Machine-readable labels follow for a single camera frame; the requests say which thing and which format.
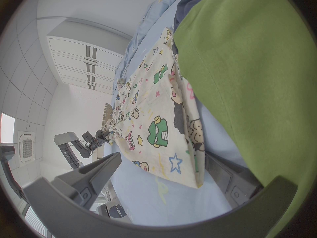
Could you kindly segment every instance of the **green cartoon character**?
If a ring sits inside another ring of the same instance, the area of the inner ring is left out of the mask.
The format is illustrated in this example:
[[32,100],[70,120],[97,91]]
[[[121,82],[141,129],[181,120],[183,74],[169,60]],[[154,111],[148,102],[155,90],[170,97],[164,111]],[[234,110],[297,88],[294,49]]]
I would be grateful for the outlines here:
[[154,75],[153,83],[156,84],[165,74],[167,71],[167,64],[163,65],[158,73]]
[[154,118],[154,121],[149,126],[149,136],[147,141],[156,148],[160,146],[166,147],[168,144],[167,122],[161,119],[160,116]]

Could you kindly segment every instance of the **ceiling air conditioner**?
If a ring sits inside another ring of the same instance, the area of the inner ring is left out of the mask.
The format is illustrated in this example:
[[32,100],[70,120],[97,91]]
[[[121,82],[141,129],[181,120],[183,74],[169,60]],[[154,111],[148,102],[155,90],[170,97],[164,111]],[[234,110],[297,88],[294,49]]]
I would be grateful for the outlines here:
[[18,131],[18,153],[20,167],[35,160],[35,133]]

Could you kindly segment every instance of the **gray wall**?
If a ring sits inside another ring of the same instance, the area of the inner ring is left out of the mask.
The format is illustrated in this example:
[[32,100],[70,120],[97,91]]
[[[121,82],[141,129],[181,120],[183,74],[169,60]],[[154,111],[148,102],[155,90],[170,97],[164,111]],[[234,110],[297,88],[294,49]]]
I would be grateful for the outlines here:
[[[12,174],[21,186],[41,175],[46,116],[57,87],[38,39],[37,4],[38,0],[24,0],[0,38],[0,111],[16,118],[15,149],[19,130],[36,134],[36,161],[20,167],[16,154],[9,162]],[[11,190],[2,167],[0,175],[10,198],[17,205],[20,199]]]

